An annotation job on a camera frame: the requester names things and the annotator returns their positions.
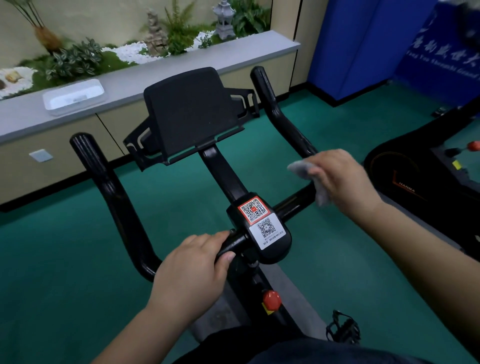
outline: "gray countertop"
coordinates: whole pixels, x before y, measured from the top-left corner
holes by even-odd
[[[3,100],[0,101],[0,143],[140,100],[145,88],[182,72],[213,67],[219,74],[227,73],[291,53],[299,47],[300,43],[270,30],[107,73],[97,77],[106,91],[105,101],[62,116],[53,116],[45,110],[42,94],[46,90]]]

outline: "person's left hand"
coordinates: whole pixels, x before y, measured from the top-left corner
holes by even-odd
[[[215,264],[228,231],[192,235],[172,251],[158,268],[146,309],[168,315],[187,327],[203,315],[223,292],[234,252]]]

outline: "human hand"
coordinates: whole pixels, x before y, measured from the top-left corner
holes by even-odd
[[[367,172],[345,150],[327,150],[306,161],[315,165],[309,169],[309,175],[322,181],[338,209],[352,220],[369,218],[383,203]]]
[[[172,251],[158,268],[147,310],[160,312],[185,328],[203,315],[223,292],[234,252],[215,264],[228,231],[192,235]]]

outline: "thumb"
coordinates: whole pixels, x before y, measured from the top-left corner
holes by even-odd
[[[308,170],[308,174],[310,176],[318,177],[320,179],[320,182],[322,182],[322,185],[324,185],[324,187],[327,189],[328,192],[331,193],[331,192],[334,191],[334,185],[330,181],[330,179],[328,178],[328,176],[327,176],[327,174],[326,174],[326,172],[323,168],[320,168],[318,166],[311,167]]]
[[[235,258],[234,252],[226,252],[215,263],[215,280],[225,283],[230,263]]]

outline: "person's arm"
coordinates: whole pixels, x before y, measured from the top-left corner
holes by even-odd
[[[344,150],[308,161],[333,202],[392,258],[445,326],[480,359],[480,263],[383,202],[368,176]]]
[[[235,253],[215,262],[228,231],[186,238],[158,268],[143,309],[92,364],[159,364],[182,332],[220,297]]]

